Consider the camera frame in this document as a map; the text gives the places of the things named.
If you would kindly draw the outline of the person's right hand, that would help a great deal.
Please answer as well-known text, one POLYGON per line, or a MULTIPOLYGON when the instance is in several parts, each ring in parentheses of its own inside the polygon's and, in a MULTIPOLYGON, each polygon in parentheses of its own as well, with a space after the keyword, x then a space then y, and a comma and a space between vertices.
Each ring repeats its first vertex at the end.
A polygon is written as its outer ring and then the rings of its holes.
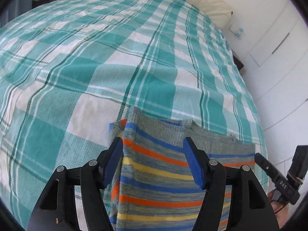
POLYGON ((273 201, 272 197, 274 195, 274 190, 267 194, 268 200, 271 203, 273 211, 275 212, 276 219, 278 221, 279 227, 282 228, 288 219, 289 205, 284 205, 279 202, 273 201))

